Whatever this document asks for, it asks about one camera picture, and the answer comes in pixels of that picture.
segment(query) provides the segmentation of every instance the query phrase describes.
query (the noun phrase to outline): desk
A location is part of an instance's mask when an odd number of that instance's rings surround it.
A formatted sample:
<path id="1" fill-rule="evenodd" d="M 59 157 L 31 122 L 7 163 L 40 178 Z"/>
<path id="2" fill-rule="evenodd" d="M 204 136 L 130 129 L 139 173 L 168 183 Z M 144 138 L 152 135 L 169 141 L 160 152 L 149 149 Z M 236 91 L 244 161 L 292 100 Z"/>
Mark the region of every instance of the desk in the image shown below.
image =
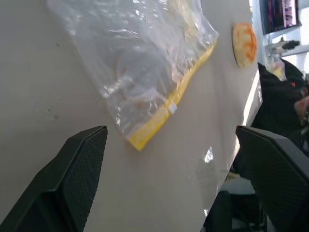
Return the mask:
<path id="1" fill-rule="evenodd" d="M 203 1 L 217 46 L 176 113 L 142 150 L 121 138 L 68 37 L 41 0 L 0 7 L 0 221 L 73 134 L 109 130 L 85 232 L 198 232 L 261 104 L 257 65 L 239 69 L 231 31 L 249 2 Z"/>

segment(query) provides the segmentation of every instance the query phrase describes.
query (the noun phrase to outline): table surface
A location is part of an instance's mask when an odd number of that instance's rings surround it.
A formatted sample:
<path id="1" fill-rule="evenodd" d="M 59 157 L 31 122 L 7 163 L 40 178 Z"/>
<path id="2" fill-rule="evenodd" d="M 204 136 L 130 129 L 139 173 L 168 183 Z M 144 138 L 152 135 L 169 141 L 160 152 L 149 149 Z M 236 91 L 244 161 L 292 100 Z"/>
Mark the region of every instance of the table surface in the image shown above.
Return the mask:
<path id="1" fill-rule="evenodd" d="M 249 1 L 205 0 L 218 44 L 176 113 L 142 152 L 120 136 L 68 36 L 41 0 L 0 3 L 0 221 L 75 133 L 109 130 L 85 232 L 199 231 L 237 150 L 235 129 L 261 104 L 257 65 L 236 65 L 232 26 Z"/>

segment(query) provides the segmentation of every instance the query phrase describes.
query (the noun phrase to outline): person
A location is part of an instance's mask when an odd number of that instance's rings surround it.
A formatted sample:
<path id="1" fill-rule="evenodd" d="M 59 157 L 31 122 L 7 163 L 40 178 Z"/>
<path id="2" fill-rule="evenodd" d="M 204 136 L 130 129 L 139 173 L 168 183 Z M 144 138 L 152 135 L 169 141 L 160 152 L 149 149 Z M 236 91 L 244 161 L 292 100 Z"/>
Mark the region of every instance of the person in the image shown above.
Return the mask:
<path id="1" fill-rule="evenodd" d="M 308 125 L 309 96 L 307 85 L 296 89 L 292 82 L 280 81 L 258 64 L 263 103 L 252 127 L 267 130 L 289 138 L 306 156 L 309 156 Z"/>

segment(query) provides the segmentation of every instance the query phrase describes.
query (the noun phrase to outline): white table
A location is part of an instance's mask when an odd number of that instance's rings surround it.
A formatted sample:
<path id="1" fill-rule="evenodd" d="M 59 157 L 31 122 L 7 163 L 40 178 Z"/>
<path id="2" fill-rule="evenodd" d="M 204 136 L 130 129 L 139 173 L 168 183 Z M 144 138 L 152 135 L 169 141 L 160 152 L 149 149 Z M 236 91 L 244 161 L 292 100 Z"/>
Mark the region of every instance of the white table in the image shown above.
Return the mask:
<path id="1" fill-rule="evenodd" d="M 239 69 L 231 45 L 233 24 L 250 21 L 249 2 L 207 0 L 203 7 L 220 34 L 217 47 L 175 115 L 138 153 L 119 135 L 42 1 L 1 1 L 0 221 L 68 137 L 107 125 L 85 231 L 200 230 L 237 150 L 235 128 L 252 120 L 261 103 L 257 65 Z"/>

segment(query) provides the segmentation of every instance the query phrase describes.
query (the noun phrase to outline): ziploc bag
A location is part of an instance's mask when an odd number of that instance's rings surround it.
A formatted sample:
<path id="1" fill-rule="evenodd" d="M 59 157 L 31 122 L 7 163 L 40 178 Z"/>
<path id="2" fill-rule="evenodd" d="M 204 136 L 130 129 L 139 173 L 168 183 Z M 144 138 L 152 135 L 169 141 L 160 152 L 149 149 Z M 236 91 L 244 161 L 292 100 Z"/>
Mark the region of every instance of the ziploc bag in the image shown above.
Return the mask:
<path id="1" fill-rule="evenodd" d="M 137 150 L 177 109 L 218 38 L 200 0 L 47 0 L 47 5 Z"/>

